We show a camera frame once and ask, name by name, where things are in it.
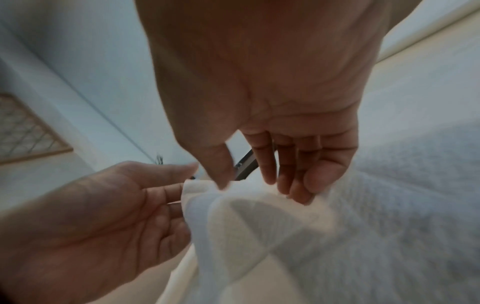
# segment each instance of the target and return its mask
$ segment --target wooden lattice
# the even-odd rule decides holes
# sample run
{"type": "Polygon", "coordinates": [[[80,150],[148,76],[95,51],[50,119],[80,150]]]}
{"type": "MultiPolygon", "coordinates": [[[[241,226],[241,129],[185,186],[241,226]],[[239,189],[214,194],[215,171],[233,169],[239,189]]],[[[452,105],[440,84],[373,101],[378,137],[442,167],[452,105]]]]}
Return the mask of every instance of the wooden lattice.
{"type": "Polygon", "coordinates": [[[17,98],[0,95],[0,165],[72,150],[17,98]]]}

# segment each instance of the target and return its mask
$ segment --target hand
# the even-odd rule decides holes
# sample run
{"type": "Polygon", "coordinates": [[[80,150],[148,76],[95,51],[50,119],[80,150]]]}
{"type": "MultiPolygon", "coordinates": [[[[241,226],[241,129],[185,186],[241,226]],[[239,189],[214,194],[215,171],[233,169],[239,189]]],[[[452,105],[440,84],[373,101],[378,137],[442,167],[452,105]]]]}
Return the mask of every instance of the hand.
{"type": "Polygon", "coordinates": [[[197,168],[122,163],[2,214],[0,290],[81,304],[174,257],[190,231],[173,202],[197,168]]]}
{"type": "Polygon", "coordinates": [[[359,144],[357,109],[382,38],[418,2],[136,5],[179,144],[223,188],[234,176],[225,141],[241,130],[264,180],[305,203],[347,170],[359,144]]]}

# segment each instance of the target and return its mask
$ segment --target person's right hand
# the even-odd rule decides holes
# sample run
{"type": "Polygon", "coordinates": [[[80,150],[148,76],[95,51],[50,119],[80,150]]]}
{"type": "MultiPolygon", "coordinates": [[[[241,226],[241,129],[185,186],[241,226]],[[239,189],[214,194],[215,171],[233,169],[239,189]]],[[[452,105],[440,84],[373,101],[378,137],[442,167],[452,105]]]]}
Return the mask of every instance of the person's right hand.
{"type": "Polygon", "coordinates": [[[418,2],[405,0],[407,10],[389,0],[136,5],[179,144],[223,188],[234,176],[225,142],[241,130],[264,180],[305,203],[348,168],[382,38],[418,2]]]}

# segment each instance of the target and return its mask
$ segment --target cloth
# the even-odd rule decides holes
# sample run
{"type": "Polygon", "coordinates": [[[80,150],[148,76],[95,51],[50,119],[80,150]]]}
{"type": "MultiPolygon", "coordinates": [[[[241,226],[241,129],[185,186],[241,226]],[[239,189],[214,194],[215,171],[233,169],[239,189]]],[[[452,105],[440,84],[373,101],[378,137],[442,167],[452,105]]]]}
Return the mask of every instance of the cloth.
{"type": "Polygon", "coordinates": [[[480,123],[360,150],[310,206],[258,182],[182,195],[190,303],[479,303],[480,123]]]}

